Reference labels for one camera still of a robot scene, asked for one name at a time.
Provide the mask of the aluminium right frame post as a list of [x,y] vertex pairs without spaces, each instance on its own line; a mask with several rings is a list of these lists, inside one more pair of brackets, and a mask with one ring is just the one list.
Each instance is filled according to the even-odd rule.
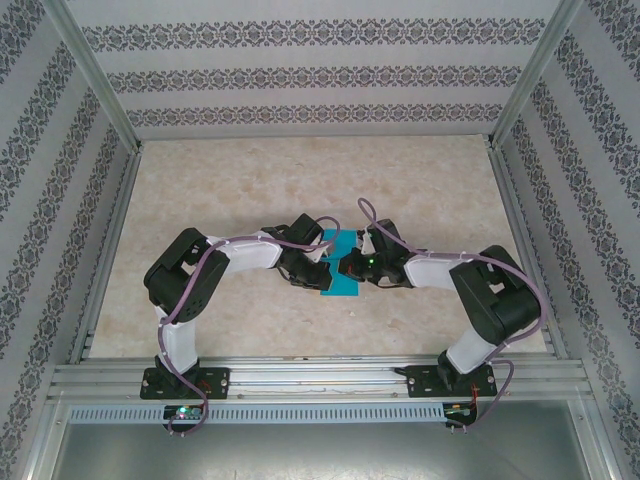
[[495,127],[485,136],[485,144],[489,150],[495,150],[504,142],[583,3],[584,0],[559,0]]

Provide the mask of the aluminium left frame post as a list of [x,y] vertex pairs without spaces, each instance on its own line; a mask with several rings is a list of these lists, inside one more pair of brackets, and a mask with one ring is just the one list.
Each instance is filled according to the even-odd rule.
[[136,135],[107,75],[100,66],[66,0],[40,0],[40,2],[127,150],[137,152],[140,149],[141,140]]

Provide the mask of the right controller board with lights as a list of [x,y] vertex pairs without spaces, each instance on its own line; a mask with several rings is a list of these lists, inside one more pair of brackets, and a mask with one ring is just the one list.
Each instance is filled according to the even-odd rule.
[[443,407],[446,422],[454,427],[468,427],[477,420],[477,405],[473,402],[445,403]]

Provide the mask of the left controller board with lights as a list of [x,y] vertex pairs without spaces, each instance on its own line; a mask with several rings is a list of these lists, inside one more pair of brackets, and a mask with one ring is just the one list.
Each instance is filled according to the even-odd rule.
[[167,405],[164,407],[162,421],[164,425],[169,423],[182,425],[196,425],[203,418],[202,404]]

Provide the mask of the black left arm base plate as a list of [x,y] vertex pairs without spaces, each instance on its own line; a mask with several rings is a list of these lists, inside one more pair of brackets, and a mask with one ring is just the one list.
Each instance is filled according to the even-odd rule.
[[[200,367],[185,374],[186,379],[200,390],[207,399],[227,398],[230,370],[227,368]],[[186,386],[169,371],[148,368],[144,371],[139,396],[142,400],[198,399],[200,395]]]

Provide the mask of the controller board with lights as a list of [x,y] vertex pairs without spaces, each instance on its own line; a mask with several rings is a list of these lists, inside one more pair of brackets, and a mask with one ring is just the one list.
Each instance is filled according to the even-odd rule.
[[473,402],[445,403],[443,407],[446,422],[454,427],[468,427],[477,420],[477,405]]
[[169,423],[182,425],[196,425],[203,418],[202,404],[167,405],[164,407],[162,421],[164,425]]

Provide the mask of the blue paper sheet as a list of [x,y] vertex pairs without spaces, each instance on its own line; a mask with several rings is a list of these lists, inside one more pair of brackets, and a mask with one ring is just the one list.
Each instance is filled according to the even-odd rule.
[[322,261],[329,265],[329,273],[332,277],[330,288],[320,292],[322,296],[357,297],[359,295],[359,283],[338,272],[340,260],[347,256],[356,245],[356,231],[342,230],[333,244],[331,253],[322,258]]

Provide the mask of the long aluminium mounting rail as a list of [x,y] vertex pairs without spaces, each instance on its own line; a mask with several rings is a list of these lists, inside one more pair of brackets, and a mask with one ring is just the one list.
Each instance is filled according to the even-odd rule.
[[[514,369],[495,363],[496,382],[506,401],[593,398],[580,360],[551,354],[515,353]],[[407,382],[397,369],[435,363],[428,356],[210,357],[204,367],[230,370],[228,399],[245,403],[346,403],[406,399]],[[148,359],[88,359],[59,365],[46,392],[49,402],[137,403]]]

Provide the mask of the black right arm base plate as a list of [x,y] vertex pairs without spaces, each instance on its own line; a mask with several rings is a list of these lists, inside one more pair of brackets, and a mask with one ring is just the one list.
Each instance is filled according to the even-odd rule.
[[495,397],[494,371],[482,365],[468,374],[445,375],[438,365],[410,365],[404,368],[408,395],[411,398]]

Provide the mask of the grey metal sheet tray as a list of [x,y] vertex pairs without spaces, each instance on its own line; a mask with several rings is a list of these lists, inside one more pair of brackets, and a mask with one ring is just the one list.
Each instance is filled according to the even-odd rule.
[[505,401],[467,432],[377,423],[209,424],[184,439],[134,405],[45,409],[19,480],[624,480],[589,401]]

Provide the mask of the aluminium right side rail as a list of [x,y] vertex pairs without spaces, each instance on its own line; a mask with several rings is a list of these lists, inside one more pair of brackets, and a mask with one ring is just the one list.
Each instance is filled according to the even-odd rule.
[[545,326],[541,328],[543,338],[548,343],[547,350],[553,353],[556,358],[566,360],[570,355],[565,348],[561,332],[557,325],[553,304],[549,300],[546,284],[535,255],[536,250],[529,236],[526,216],[522,212],[516,188],[508,173],[501,152],[489,146],[487,148],[487,154],[508,218],[522,269],[539,287],[544,304],[547,307],[547,320]]

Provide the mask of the aluminium frame post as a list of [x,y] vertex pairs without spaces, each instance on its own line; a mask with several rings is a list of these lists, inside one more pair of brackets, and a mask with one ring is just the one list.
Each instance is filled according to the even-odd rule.
[[584,0],[559,0],[495,127],[485,136],[485,144],[489,150],[495,150],[504,142],[583,3]]
[[137,152],[140,149],[141,140],[136,135],[107,75],[100,66],[66,0],[40,0],[40,2],[127,150]]

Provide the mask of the aluminium left side rail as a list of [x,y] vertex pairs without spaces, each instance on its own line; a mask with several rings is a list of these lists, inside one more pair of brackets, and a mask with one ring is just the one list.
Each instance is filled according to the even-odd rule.
[[89,290],[81,304],[79,320],[65,360],[67,364],[77,364],[83,359],[86,339],[98,323],[143,153],[144,145],[141,145],[129,156],[127,165],[122,171],[104,238],[90,278]]

